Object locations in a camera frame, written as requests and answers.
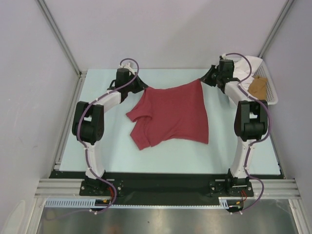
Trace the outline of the red tank top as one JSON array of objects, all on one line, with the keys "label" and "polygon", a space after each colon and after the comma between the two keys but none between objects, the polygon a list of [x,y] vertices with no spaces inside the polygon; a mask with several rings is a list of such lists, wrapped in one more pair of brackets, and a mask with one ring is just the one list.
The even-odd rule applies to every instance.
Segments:
[{"label": "red tank top", "polygon": [[126,116],[135,123],[130,136],[140,150],[170,139],[209,142],[208,116],[198,79],[168,89],[148,87]]}]

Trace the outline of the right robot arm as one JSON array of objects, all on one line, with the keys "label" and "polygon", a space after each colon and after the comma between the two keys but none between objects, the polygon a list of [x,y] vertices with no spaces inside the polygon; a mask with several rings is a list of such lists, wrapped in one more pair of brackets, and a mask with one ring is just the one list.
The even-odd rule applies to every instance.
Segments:
[{"label": "right robot arm", "polygon": [[255,144],[261,142],[268,131],[268,105],[257,100],[243,89],[240,80],[234,77],[234,61],[220,58],[219,65],[212,65],[200,79],[201,82],[218,87],[236,105],[234,132],[237,147],[234,161],[223,182],[210,184],[211,195],[240,196],[252,191],[249,167]]}]

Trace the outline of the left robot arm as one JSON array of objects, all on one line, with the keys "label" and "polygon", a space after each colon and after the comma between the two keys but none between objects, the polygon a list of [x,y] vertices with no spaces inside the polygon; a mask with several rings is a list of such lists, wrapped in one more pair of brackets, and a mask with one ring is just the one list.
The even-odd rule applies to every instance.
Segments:
[{"label": "left robot arm", "polygon": [[115,195],[113,184],[105,179],[98,143],[104,135],[104,114],[121,104],[129,93],[139,93],[148,87],[131,68],[118,68],[107,92],[92,102],[76,104],[72,134],[83,145],[87,169],[81,183],[82,196]]}]

